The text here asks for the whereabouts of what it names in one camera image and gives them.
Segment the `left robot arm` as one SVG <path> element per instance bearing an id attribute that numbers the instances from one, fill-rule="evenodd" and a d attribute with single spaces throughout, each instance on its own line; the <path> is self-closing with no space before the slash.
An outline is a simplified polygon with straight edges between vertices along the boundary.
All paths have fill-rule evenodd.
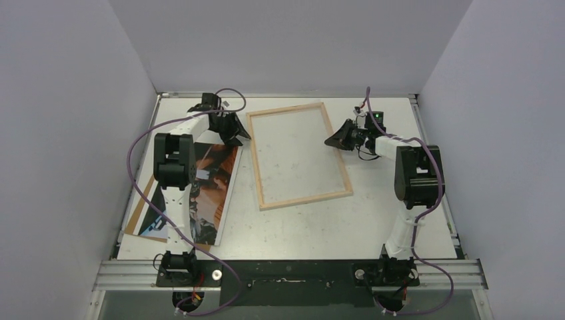
<path id="1" fill-rule="evenodd" d="M 195 141 L 204 132 L 219 134 L 226 146 L 241 146 L 239 137 L 250 135 L 241 124 L 237 112 L 222 106 L 218 93 L 203 93 L 201 102 L 190 108 L 187 116 L 174 121 L 176 127 L 154 138 L 153 177 L 165 200 L 162 218 L 171 228 L 169 245 L 183 240 L 188 249 L 166 251 L 159 267 L 160 273 L 182 287 L 190 287 L 205 278 L 197 261 L 198 247 L 185 235 L 189 218 L 191 188 L 197 180 Z"/>

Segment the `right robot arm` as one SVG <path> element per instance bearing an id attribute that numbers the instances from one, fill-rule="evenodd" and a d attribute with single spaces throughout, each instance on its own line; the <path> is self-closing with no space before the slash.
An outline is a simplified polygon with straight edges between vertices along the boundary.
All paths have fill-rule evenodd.
<path id="1" fill-rule="evenodd" d="M 394 193 L 400 201 L 392 231 L 383 245 L 376 265 L 362 268 L 370 285 L 413 284 L 418 273 L 414 248 L 419 228 L 444 195 L 440 150 L 417 137 L 404 138 L 387 133 L 382 111 L 354 108 L 356 119 L 347 119 L 325 145 L 343 151 L 368 150 L 372 159 L 394 162 Z"/>

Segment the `glossy photo print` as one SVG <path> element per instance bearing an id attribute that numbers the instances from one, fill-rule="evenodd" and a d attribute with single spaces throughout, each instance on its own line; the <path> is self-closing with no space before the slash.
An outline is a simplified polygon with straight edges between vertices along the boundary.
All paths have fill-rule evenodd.
<path id="1" fill-rule="evenodd" d="M 194 243 L 218 246 L 241 158 L 240 147 L 196 143 L 196 181 L 189 196 L 189 227 Z M 167 222 L 143 199 L 138 200 L 127 224 L 127 233 L 167 241 Z"/>

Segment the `brown cardboard backing board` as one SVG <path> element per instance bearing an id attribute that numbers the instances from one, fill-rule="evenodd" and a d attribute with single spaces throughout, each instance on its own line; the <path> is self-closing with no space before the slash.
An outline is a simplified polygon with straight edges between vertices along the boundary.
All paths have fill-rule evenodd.
<path id="1" fill-rule="evenodd" d="M 185 226 L 183 233 L 196 245 L 206 250 L 221 242 L 221 218 L 223 214 L 222 205 L 200 206 L 198 201 L 205 198 L 200 195 L 198 187 L 192 188 L 189 203 L 189 223 Z M 157 207 L 163 213 L 166 212 L 166 201 L 163 197 L 161 187 L 154 177 L 150 177 L 143 189 L 143 194 L 151 204 L 148 204 L 139 194 L 135 197 L 137 202 L 133 207 L 129 222 L 124 233 L 138 238 L 148 239 L 157 243 L 173 243 L 171 236 L 178 239 L 177 243 L 186 245 L 176 231 L 173 231 L 169 223 L 159 215 L 154 208 Z"/>

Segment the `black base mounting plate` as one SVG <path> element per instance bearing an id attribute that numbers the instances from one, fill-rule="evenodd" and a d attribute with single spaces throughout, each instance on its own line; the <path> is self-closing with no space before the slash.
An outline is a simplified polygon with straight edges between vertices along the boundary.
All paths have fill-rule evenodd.
<path id="1" fill-rule="evenodd" d="M 173 301 L 192 311 L 213 290 L 231 307 L 372 307 L 375 299 L 398 305 L 420 279 L 413 262 L 373 260 L 258 260 L 162 263 L 156 287 L 172 288 Z"/>

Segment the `aluminium front rail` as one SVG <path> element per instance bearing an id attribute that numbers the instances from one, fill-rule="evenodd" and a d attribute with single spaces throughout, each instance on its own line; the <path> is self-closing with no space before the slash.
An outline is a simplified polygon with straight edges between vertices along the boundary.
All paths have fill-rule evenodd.
<path id="1" fill-rule="evenodd" d="M 313 280 L 331 287 L 345 283 L 361 286 L 362 268 L 376 265 L 375 260 L 250 260 L 229 261 L 245 287 L 259 282 L 305 283 Z M 213 280 L 211 273 L 219 269 L 214 261 L 202 261 L 204 281 L 194 285 L 182 285 L 180 281 L 166 278 L 157 271 L 157 264 L 150 260 L 104 261 L 95 280 L 96 291 L 218 291 L 221 285 L 234 279 L 223 267 L 223 276 Z M 417 289 L 487 289 L 488 284 L 479 260 L 439 259 L 430 265 L 417 262 L 416 270 L 420 283 Z"/>

